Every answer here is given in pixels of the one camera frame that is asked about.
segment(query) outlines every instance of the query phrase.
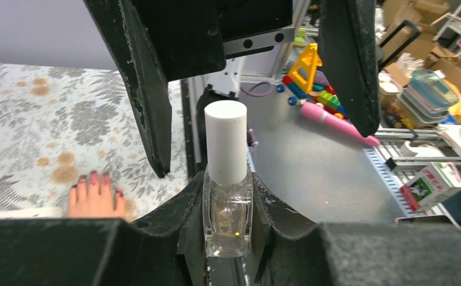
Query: white bottle cap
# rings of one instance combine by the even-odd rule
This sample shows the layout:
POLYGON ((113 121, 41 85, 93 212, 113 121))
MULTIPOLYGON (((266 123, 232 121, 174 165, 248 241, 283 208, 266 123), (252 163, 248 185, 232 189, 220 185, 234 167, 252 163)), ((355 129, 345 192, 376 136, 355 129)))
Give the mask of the white bottle cap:
POLYGON ((216 101, 204 109, 208 172, 219 185, 241 182, 247 174, 247 108, 234 100, 216 101))

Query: pink toy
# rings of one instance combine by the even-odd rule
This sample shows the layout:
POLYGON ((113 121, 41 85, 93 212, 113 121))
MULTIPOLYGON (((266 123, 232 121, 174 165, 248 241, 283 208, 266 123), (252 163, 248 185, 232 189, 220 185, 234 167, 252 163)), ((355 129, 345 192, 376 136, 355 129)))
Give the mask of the pink toy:
POLYGON ((304 117, 312 120, 323 123, 327 126, 330 126, 352 138, 358 140, 362 144, 366 144, 373 147, 378 147, 380 145, 379 140, 372 137, 362 137, 359 131, 355 126, 349 124, 345 120, 341 120, 334 115, 328 113, 324 109, 320 108, 318 105, 306 102, 303 107, 301 107, 301 114, 304 117))

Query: milk carton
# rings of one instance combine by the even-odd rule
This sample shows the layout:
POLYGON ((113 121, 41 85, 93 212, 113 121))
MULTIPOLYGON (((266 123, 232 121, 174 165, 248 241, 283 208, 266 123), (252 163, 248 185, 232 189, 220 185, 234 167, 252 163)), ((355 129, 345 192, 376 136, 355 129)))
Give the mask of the milk carton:
POLYGON ((401 193, 414 212, 428 210, 461 191, 461 176, 453 163, 429 163, 401 193))

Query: nail polish bottle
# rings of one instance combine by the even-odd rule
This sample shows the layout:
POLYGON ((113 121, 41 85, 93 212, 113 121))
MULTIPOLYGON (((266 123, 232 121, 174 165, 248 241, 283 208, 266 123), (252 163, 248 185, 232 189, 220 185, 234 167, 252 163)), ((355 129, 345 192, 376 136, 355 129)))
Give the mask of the nail polish bottle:
POLYGON ((239 257, 250 249, 253 180, 247 162, 247 108, 216 101, 204 109, 208 166, 203 186, 206 255, 239 257))

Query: stacked plastic containers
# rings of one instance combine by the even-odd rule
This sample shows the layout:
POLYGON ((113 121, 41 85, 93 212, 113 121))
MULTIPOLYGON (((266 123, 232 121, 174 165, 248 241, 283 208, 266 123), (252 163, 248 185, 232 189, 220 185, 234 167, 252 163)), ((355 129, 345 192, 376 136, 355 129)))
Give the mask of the stacked plastic containers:
POLYGON ((421 128, 448 118, 448 108, 458 101, 457 94, 432 70, 416 70, 409 85, 391 105, 408 121, 406 126, 421 128))

